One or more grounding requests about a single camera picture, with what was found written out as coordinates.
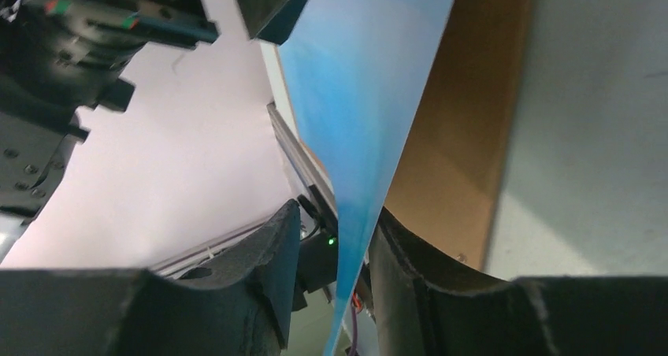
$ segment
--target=gray wall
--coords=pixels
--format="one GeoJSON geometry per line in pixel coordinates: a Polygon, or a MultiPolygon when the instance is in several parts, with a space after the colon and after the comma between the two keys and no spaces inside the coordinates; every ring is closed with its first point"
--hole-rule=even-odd
{"type": "Polygon", "coordinates": [[[488,271],[668,273],[668,0],[536,0],[488,271]]]}
{"type": "MultiPolygon", "coordinates": [[[[334,307],[327,302],[322,291],[306,295],[308,307],[292,314],[288,349],[283,356],[319,356],[325,348],[332,327],[334,307]]],[[[351,345],[345,333],[341,333],[336,356],[345,355],[351,345]]]]}
{"type": "Polygon", "coordinates": [[[204,0],[221,37],[149,45],[124,72],[127,113],[81,110],[92,129],[3,267],[153,265],[275,212],[292,196],[266,105],[262,52],[235,0],[204,0]]]}

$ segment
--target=black machine part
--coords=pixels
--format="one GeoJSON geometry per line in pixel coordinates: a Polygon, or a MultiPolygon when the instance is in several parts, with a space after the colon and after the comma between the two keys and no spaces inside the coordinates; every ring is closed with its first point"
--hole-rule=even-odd
{"type": "Polygon", "coordinates": [[[249,37],[281,45],[308,0],[236,0],[249,37]]]}
{"type": "Polygon", "coordinates": [[[80,106],[128,108],[148,42],[213,42],[201,0],[0,0],[0,214],[37,218],[88,131],[80,106]]]}
{"type": "Polygon", "coordinates": [[[665,277],[497,280],[385,209],[369,257],[383,356],[668,353],[665,277]]]}
{"type": "Polygon", "coordinates": [[[0,354],[278,355],[299,228],[291,200],[177,282],[142,269],[0,271],[0,354]]]}
{"type": "MultiPolygon", "coordinates": [[[[317,222],[320,231],[302,239],[293,310],[306,307],[304,293],[321,290],[336,281],[339,262],[339,221],[316,185],[308,187],[312,202],[300,199],[302,207],[317,222]]],[[[355,290],[366,309],[373,313],[369,266],[363,265],[355,290]]]]}

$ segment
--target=blue paper sheet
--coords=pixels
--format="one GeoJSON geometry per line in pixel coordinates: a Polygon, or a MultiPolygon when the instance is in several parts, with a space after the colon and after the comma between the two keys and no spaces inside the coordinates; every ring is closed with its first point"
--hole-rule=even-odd
{"type": "Polygon", "coordinates": [[[322,161],[339,214],[335,349],[362,259],[453,0],[309,0],[279,48],[299,135],[322,161]]]}

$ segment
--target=gray metal bar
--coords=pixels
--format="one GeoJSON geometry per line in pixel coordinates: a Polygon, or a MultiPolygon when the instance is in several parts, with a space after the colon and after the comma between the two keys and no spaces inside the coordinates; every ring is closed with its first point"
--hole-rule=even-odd
{"type": "Polygon", "coordinates": [[[20,218],[0,215],[0,264],[28,228],[20,218]]]}
{"type": "Polygon", "coordinates": [[[225,248],[238,243],[240,240],[246,238],[256,230],[258,230],[271,216],[256,221],[248,226],[235,230],[234,232],[225,234],[209,242],[192,247],[177,256],[161,261],[160,263],[150,267],[150,269],[163,277],[177,279],[183,276],[189,270],[201,265],[203,262],[213,259],[225,248]]]}
{"type": "Polygon", "coordinates": [[[283,117],[278,112],[275,103],[267,105],[267,110],[269,111],[269,118],[271,118],[274,131],[276,133],[276,139],[280,147],[283,149],[283,152],[288,156],[288,160],[295,167],[295,171],[299,176],[299,179],[304,183],[306,187],[315,184],[317,189],[322,193],[325,202],[332,210],[332,212],[338,216],[336,212],[336,200],[334,199],[334,193],[329,188],[329,185],[325,182],[322,175],[316,169],[316,166],[311,161],[311,158],[306,154],[302,146],[299,144],[299,141],[296,139],[295,135],[292,134],[288,125],[285,124],[283,117]]]}

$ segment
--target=red wire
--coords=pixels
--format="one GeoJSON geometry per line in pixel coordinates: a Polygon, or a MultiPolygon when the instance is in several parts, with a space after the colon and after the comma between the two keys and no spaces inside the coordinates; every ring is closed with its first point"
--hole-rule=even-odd
{"type": "Polygon", "coordinates": [[[357,314],[361,313],[364,309],[362,302],[360,302],[359,297],[355,292],[353,292],[353,306],[355,307],[355,310],[357,310],[357,314]]]}

